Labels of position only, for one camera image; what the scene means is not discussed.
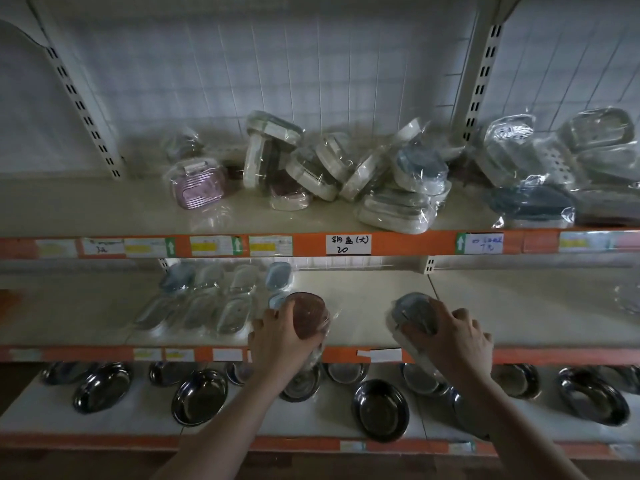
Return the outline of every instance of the wire grid panel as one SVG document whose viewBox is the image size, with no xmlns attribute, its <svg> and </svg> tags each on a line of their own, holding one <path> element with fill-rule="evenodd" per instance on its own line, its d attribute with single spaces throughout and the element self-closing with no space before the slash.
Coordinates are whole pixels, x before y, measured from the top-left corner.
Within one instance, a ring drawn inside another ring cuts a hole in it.
<svg viewBox="0 0 640 480">
<path fill-rule="evenodd" d="M 44 0 L 133 170 L 188 125 L 246 141 L 254 109 L 368 139 L 448 126 L 476 0 Z"/>
<path fill-rule="evenodd" d="M 106 176 L 42 47 L 0 22 L 0 178 Z"/>
<path fill-rule="evenodd" d="M 640 116 L 640 0 L 523 0 L 503 26 L 480 109 L 531 112 L 540 132 L 603 106 Z"/>
</svg>

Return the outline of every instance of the floor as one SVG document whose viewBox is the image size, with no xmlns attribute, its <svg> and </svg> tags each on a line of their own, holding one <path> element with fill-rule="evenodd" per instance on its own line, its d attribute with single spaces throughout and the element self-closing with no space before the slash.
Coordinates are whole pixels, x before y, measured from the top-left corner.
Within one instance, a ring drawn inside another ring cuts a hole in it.
<svg viewBox="0 0 640 480">
<path fill-rule="evenodd" d="M 0 365 L 0 413 L 40 370 L 36 364 Z M 0 449 L 3 480 L 146 479 L 171 453 L 136 451 L 32 451 Z M 578 461 L 590 480 L 640 478 L 640 462 Z M 389 454 L 249 453 L 239 480 L 501 480 L 497 458 Z"/>
</svg>

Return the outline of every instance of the metal bowl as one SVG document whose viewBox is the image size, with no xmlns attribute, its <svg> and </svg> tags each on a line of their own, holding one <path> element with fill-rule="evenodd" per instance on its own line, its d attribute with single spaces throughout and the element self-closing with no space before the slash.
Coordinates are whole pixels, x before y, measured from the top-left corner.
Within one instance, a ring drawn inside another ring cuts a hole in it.
<svg viewBox="0 0 640 480">
<path fill-rule="evenodd" d="M 323 366 L 333 382 L 345 385 L 362 382 L 369 372 L 368 363 L 324 363 Z"/>
<path fill-rule="evenodd" d="M 396 441 L 409 425 L 409 406 L 404 396 L 380 379 L 360 384 L 351 412 L 364 434 L 379 443 Z"/>
<path fill-rule="evenodd" d="M 451 389 L 451 407 L 462 429 L 484 441 L 490 441 L 489 433 L 482 425 L 482 420 L 477 417 L 464 398 L 455 389 Z"/>
<path fill-rule="evenodd" d="M 313 396 L 320 387 L 320 367 L 310 371 L 300 371 L 280 393 L 280 398 L 288 403 L 301 403 Z"/>
<path fill-rule="evenodd" d="M 599 365 L 596 371 L 604 382 L 629 394 L 640 394 L 640 367 L 636 365 Z"/>
<path fill-rule="evenodd" d="M 227 399 L 227 379 L 218 371 L 192 373 L 171 402 L 173 418 L 183 426 L 197 426 L 216 415 Z"/>
<path fill-rule="evenodd" d="M 108 363 L 89 374 L 78 386 L 73 405 L 83 414 L 104 411 L 116 405 L 129 391 L 132 368 L 124 362 Z"/>
<path fill-rule="evenodd" d="M 494 365 L 491 377 L 510 397 L 533 399 L 540 394 L 538 371 L 528 363 Z"/>
<path fill-rule="evenodd" d="M 198 368 L 196 362 L 154 362 L 149 365 L 149 382 L 167 387 L 185 381 Z"/>
<path fill-rule="evenodd" d="M 236 386 L 244 386 L 253 374 L 251 364 L 246 362 L 227 362 L 225 365 L 227 379 Z"/>
<path fill-rule="evenodd" d="M 438 397 L 445 395 L 451 389 L 449 384 L 423 371 L 419 365 L 401 363 L 399 367 L 405 384 L 416 394 Z"/>
<path fill-rule="evenodd" d="M 625 398 L 592 369 L 562 369 L 556 384 L 576 416 L 606 426 L 622 426 L 629 419 Z"/>
<path fill-rule="evenodd" d="M 49 386 L 73 384 L 87 377 L 98 366 L 97 362 L 52 362 L 41 371 L 40 379 Z"/>
</svg>

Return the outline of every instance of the forearm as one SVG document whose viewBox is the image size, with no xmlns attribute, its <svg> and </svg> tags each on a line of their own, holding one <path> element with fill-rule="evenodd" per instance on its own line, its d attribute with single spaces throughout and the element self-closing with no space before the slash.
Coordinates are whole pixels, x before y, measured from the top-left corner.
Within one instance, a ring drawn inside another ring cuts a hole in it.
<svg viewBox="0 0 640 480">
<path fill-rule="evenodd" d="M 201 432 L 185 441 L 154 480 L 234 478 L 279 393 L 268 376 L 254 376 Z"/>
<path fill-rule="evenodd" d="M 461 394 L 484 418 L 493 446 L 514 478 L 586 478 L 558 446 L 524 417 L 498 384 L 475 378 L 467 382 Z"/>
</svg>

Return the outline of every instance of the metal basin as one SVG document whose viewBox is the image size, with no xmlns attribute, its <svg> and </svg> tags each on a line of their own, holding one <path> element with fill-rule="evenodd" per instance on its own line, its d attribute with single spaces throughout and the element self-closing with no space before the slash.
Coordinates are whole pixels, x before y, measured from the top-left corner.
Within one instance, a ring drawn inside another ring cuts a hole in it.
<svg viewBox="0 0 640 480">
<path fill-rule="evenodd" d="M 362 382 L 369 371 L 368 363 L 324 363 L 323 366 L 333 382 L 345 385 Z"/>
<path fill-rule="evenodd" d="M 185 381 L 198 368 L 196 362 L 154 362 L 149 366 L 149 382 L 167 387 Z"/>
<path fill-rule="evenodd" d="M 173 396 L 173 418 L 184 426 L 210 420 L 225 403 L 227 390 L 227 379 L 220 372 L 212 369 L 194 372 Z"/>
<path fill-rule="evenodd" d="M 606 426 L 622 426 L 629 419 L 625 398 L 592 369 L 563 369 L 556 384 L 560 396 L 578 417 Z"/>
<path fill-rule="evenodd" d="M 528 363 L 494 365 L 491 377 L 508 396 L 516 399 L 533 399 L 540 394 L 538 371 Z"/>
<path fill-rule="evenodd" d="M 297 373 L 280 393 L 280 398 L 288 403 L 301 403 L 312 397 L 320 387 L 320 368 L 316 365 L 310 371 Z"/>
<path fill-rule="evenodd" d="M 455 389 L 451 389 L 451 406 L 462 429 L 484 441 L 490 441 L 487 428 L 481 418 L 471 409 L 468 403 Z"/>
<path fill-rule="evenodd" d="M 364 434 L 380 443 L 396 441 L 409 425 L 409 406 L 404 396 L 380 379 L 360 384 L 351 412 Z"/>
<path fill-rule="evenodd" d="M 129 391 L 133 371 L 124 362 L 108 363 L 89 374 L 78 386 L 73 405 L 76 411 L 89 414 L 116 405 Z"/>
<path fill-rule="evenodd" d="M 596 371 L 599 377 L 613 388 L 629 394 L 640 394 L 640 367 L 600 365 Z"/>
<path fill-rule="evenodd" d="M 428 374 L 414 363 L 401 363 L 400 374 L 402 374 L 407 387 L 419 395 L 438 397 L 451 389 L 451 386 L 444 380 Z"/>
<path fill-rule="evenodd" d="M 98 366 L 97 362 L 52 362 L 41 371 L 40 379 L 50 386 L 73 384 L 87 377 Z"/>
<path fill-rule="evenodd" d="M 227 379 L 236 386 L 244 386 L 253 374 L 251 364 L 246 362 L 227 362 L 225 365 Z"/>
</svg>

